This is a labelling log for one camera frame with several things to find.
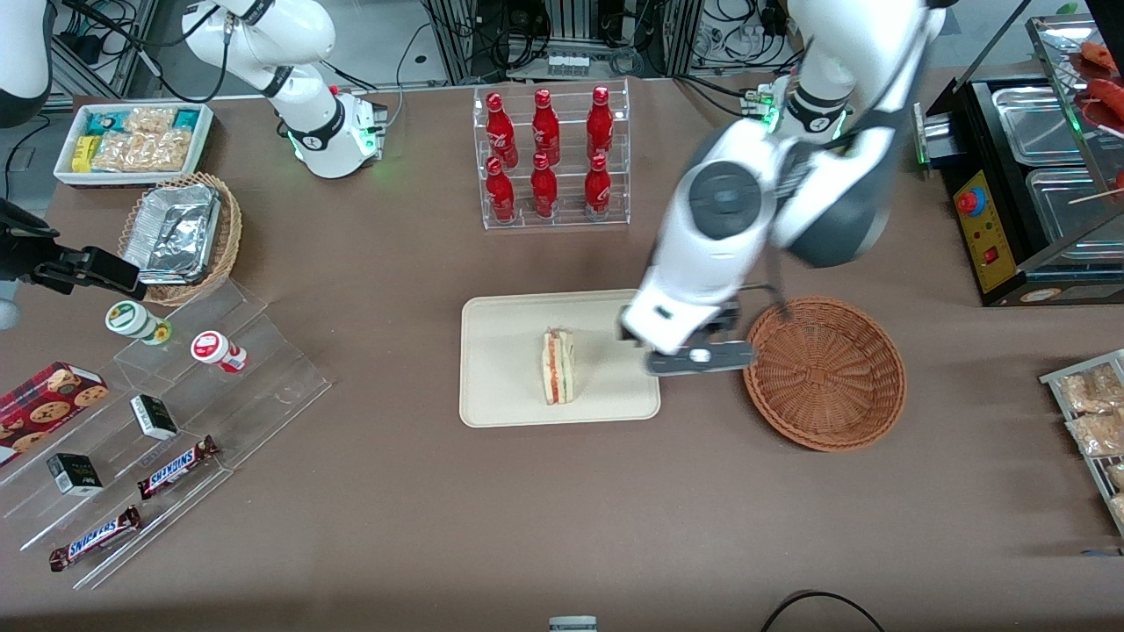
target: brown wicker basket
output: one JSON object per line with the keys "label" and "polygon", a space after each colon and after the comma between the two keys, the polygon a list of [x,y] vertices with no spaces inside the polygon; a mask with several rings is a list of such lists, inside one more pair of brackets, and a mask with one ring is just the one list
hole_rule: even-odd
{"label": "brown wicker basket", "polygon": [[894,342],[845,303],[807,297],[765,312],[750,329],[743,371],[758,410],[777,432],[824,452],[865,448],[894,427],[906,372]]}
{"label": "brown wicker basket", "polygon": [[[207,173],[192,173],[156,184],[160,188],[187,187],[189,184],[207,184],[218,189],[223,195],[223,207],[219,210],[219,225],[215,233],[215,245],[211,247],[210,270],[202,282],[194,286],[148,286],[144,299],[167,307],[179,307],[188,299],[201,294],[208,288],[217,288],[230,274],[234,261],[238,258],[238,241],[242,238],[242,210],[238,200],[234,199],[230,189],[218,178]],[[133,224],[140,209],[140,200],[133,205],[133,213],[125,220],[125,229],[117,240],[117,255],[125,254],[125,246],[133,234]]]}

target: sandwich slice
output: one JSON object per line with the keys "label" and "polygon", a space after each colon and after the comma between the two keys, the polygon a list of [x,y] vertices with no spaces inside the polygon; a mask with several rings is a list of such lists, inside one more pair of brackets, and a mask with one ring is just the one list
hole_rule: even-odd
{"label": "sandwich slice", "polygon": [[573,333],[568,329],[543,334],[543,388],[547,404],[573,401]]}

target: yellow control panel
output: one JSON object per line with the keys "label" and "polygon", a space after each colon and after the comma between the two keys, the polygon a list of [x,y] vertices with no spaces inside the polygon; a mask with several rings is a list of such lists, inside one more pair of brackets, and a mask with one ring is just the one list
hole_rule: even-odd
{"label": "yellow control panel", "polygon": [[972,177],[953,196],[952,202],[957,206],[960,229],[964,232],[976,278],[984,291],[989,292],[1014,277],[1017,269],[999,215],[991,204],[991,190],[984,172]]}

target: red bottle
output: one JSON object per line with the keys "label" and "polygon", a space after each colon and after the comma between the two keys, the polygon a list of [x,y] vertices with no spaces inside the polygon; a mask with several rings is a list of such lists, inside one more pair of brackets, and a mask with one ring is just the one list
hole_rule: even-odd
{"label": "red bottle", "polygon": [[511,180],[504,173],[504,164],[498,157],[488,156],[484,166],[488,169],[484,188],[488,189],[492,215],[496,222],[510,224],[515,222],[515,189],[511,188]]}
{"label": "red bottle", "polygon": [[551,91],[535,91],[535,118],[531,121],[535,134],[535,151],[546,154],[551,166],[562,160],[562,138],[559,134],[559,115],[551,107]]}
{"label": "red bottle", "polygon": [[504,99],[492,92],[484,102],[488,105],[488,144],[492,154],[504,161],[506,169],[515,169],[519,164],[519,151],[515,148],[515,126],[511,117],[504,111]]}
{"label": "red bottle", "polygon": [[586,153],[589,160],[597,154],[608,154],[613,148],[613,111],[609,109],[609,89],[593,88],[593,107],[586,119]]}
{"label": "red bottle", "polygon": [[531,190],[535,193],[535,213],[543,219],[554,217],[559,201],[559,180],[551,170],[546,154],[535,154],[535,172],[531,174]]}
{"label": "red bottle", "polygon": [[609,214],[609,187],[613,179],[605,171],[605,154],[597,154],[589,161],[590,170],[586,174],[586,217],[591,222],[600,222]]}

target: table surface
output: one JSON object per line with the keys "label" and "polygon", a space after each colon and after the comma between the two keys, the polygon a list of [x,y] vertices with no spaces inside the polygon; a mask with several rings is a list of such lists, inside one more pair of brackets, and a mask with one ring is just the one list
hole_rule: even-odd
{"label": "table surface", "polygon": [[[1122,629],[1124,560],[1079,557],[1120,541],[1036,378],[1122,346],[1124,309],[979,307],[939,178],[896,181],[858,262],[781,263],[789,296],[850,301],[898,345],[908,399],[872,448],[787,442],[737,372],[662,380],[643,422],[461,423],[464,303],[635,287],[682,164],[728,119],[670,81],[631,89],[633,224],[534,235],[481,227],[471,90],[408,93],[386,159],[339,181],[293,160],[266,101],[215,101],[207,166],[245,222],[234,277],[338,381],[97,590],[0,531],[0,624],[495,631],[589,613],[606,632],[745,630],[819,588],[889,629]],[[60,186],[48,218],[64,243],[110,249],[137,195]],[[0,389],[53,360],[109,361],[114,300],[20,290]],[[863,629],[794,611],[789,629]]]}

